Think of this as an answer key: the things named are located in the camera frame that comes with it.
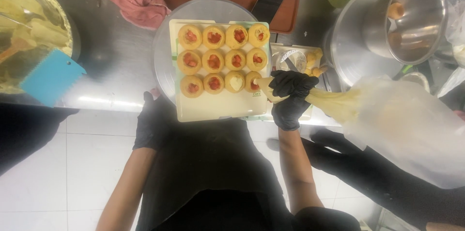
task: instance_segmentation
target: piping bag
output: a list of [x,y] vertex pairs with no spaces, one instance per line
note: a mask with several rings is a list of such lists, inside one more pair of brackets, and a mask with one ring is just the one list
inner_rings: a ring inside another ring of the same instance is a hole
[[[256,83],[273,103],[272,77]],[[364,150],[370,146],[399,168],[431,184],[465,186],[465,121],[420,85],[363,77],[347,92],[317,88],[305,100],[338,121],[344,136]]]

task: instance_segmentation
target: black apron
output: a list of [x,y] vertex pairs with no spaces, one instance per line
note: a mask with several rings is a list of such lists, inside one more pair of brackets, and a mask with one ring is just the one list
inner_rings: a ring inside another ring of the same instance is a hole
[[136,231],[151,231],[198,192],[262,192],[273,230],[292,230],[292,215],[271,163],[255,148],[246,121],[183,123],[157,152],[148,175]]

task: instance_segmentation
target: metal bowl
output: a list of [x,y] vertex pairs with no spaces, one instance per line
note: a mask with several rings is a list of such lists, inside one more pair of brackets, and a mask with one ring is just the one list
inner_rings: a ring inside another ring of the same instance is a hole
[[[403,5],[404,15],[395,20],[402,37],[399,45],[388,43],[387,9],[394,2]],[[403,64],[416,65],[427,60],[437,50],[445,32],[447,11],[445,0],[378,0],[368,11],[363,37],[374,53],[397,59]]]

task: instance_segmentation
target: cream puff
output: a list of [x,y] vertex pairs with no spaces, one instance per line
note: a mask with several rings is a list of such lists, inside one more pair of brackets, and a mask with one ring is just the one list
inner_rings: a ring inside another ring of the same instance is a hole
[[246,85],[246,79],[237,71],[230,71],[225,77],[225,88],[231,93],[240,92]]
[[231,50],[225,56],[225,66],[231,71],[241,70],[246,62],[246,56],[240,50]]
[[202,32],[202,43],[211,50],[221,48],[225,44],[225,33],[218,26],[208,26]]
[[179,70],[186,75],[194,75],[202,67],[201,57],[191,50],[186,50],[179,54],[176,63]]
[[251,71],[260,71],[268,64],[268,57],[261,49],[252,49],[247,53],[247,67]]
[[246,91],[250,93],[255,93],[257,91],[260,91],[260,86],[258,84],[255,84],[255,79],[261,78],[260,73],[251,71],[246,75]]
[[270,30],[261,23],[256,23],[249,28],[249,43],[255,48],[262,47],[270,40]]
[[204,89],[206,92],[216,95],[225,88],[225,81],[219,74],[208,74],[204,78]]
[[207,50],[202,56],[202,66],[208,73],[218,73],[223,70],[225,60],[218,50]]
[[178,32],[178,41],[186,50],[195,50],[202,44],[202,33],[194,25],[184,25]]
[[202,95],[203,84],[202,80],[196,76],[185,76],[179,83],[181,92],[184,96],[189,98],[196,98]]
[[226,45],[232,50],[242,48],[248,41],[248,33],[242,25],[233,24],[226,30]]

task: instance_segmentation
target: pink towel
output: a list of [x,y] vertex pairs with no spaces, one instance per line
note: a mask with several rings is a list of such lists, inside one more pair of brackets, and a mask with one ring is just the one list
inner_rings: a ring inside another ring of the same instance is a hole
[[164,0],[111,0],[121,9],[121,15],[132,24],[156,30],[171,10]]

